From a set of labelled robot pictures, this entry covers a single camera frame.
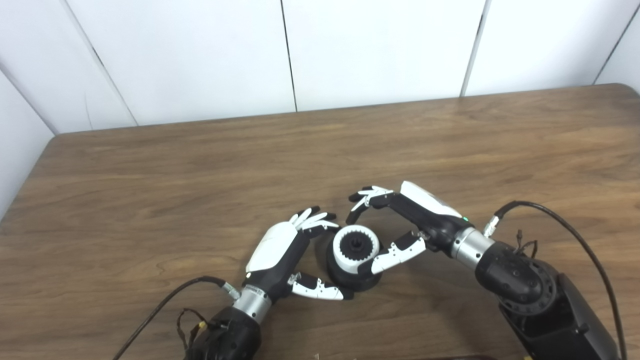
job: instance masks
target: fingertip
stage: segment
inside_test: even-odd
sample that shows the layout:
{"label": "fingertip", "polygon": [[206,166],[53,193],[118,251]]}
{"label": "fingertip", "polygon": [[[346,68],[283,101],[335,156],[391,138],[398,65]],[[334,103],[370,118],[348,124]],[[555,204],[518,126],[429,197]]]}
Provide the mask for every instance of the fingertip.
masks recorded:
{"label": "fingertip", "polygon": [[351,202],[358,202],[360,201],[360,199],[362,199],[365,195],[360,195],[359,193],[355,193],[352,195],[349,195],[349,201]]}

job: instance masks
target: metal cylinder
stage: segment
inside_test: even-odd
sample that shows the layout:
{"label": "metal cylinder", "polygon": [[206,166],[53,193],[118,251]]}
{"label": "metal cylinder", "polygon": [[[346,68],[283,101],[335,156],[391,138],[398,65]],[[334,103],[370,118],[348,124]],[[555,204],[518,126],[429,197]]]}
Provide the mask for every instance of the metal cylinder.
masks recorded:
{"label": "metal cylinder", "polygon": [[236,300],[233,307],[252,317],[257,323],[261,323],[271,307],[271,299],[261,289],[247,285],[240,292],[240,298]]}
{"label": "metal cylinder", "polygon": [[451,249],[451,256],[471,270],[475,270],[484,252],[493,243],[495,241],[487,238],[480,231],[468,227],[456,237]]}

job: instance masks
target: white gear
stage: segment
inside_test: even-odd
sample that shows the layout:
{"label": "white gear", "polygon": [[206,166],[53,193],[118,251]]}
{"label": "white gear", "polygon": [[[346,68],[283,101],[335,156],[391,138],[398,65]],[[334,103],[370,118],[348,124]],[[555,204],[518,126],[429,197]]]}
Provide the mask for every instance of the white gear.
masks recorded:
{"label": "white gear", "polygon": [[[341,251],[340,242],[349,233],[361,233],[369,239],[372,249],[371,253],[366,258],[361,260],[349,259],[347,255],[345,255]],[[364,227],[362,225],[349,225],[343,227],[333,238],[332,246],[335,262],[338,264],[338,266],[340,266],[341,269],[351,274],[357,274],[358,266],[378,255],[378,253],[380,252],[380,241],[378,241],[378,237],[368,227]]]}

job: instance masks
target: cable connector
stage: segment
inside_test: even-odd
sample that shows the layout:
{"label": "cable connector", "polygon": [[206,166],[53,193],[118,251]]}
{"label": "cable connector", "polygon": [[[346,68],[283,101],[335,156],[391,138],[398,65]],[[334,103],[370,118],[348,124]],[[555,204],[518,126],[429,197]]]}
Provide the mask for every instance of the cable connector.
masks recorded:
{"label": "cable connector", "polygon": [[493,233],[495,232],[496,228],[498,228],[499,222],[500,218],[494,215],[484,227],[483,235],[487,238],[490,238],[491,235],[493,235]]}
{"label": "cable connector", "polygon": [[229,284],[228,282],[225,282],[225,284],[222,286],[222,290],[226,291],[234,300],[240,299],[240,293],[236,290],[236,288],[233,287],[233,285]]}

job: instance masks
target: gear teeth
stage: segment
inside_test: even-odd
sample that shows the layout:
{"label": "gear teeth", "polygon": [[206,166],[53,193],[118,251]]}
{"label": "gear teeth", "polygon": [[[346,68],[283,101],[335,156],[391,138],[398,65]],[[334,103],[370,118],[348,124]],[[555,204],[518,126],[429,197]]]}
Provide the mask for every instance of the gear teeth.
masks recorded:
{"label": "gear teeth", "polygon": [[[367,234],[365,234],[365,233],[363,233],[363,232],[361,232],[361,231],[357,231],[357,230],[355,230],[355,229],[354,229],[354,230],[346,231],[346,232],[344,233],[344,236],[342,237],[342,239],[340,239],[340,241],[344,240],[344,238],[345,238],[348,234],[351,234],[351,233],[358,233],[358,234],[362,234],[362,235],[363,235],[363,236],[365,236],[367,239],[371,240],[371,238],[369,237],[369,235],[367,235]],[[340,249],[340,253],[341,253],[345,258],[347,258],[347,259],[349,259],[349,260],[353,260],[353,261],[360,261],[360,259],[353,259],[353,258],[350,258],[347,254],[345,254],[345,253],[344,253],[344,251],[342,251],[342,247],[339,247],[339,249]],[[368,258],[369,256],[371,256],[371,254],[373,254],[373,247],[371,248],[371,251],[369,251],[369,253],[368,253],[364,258],[365,258],[365,259],[366,259],[366,258]]]}

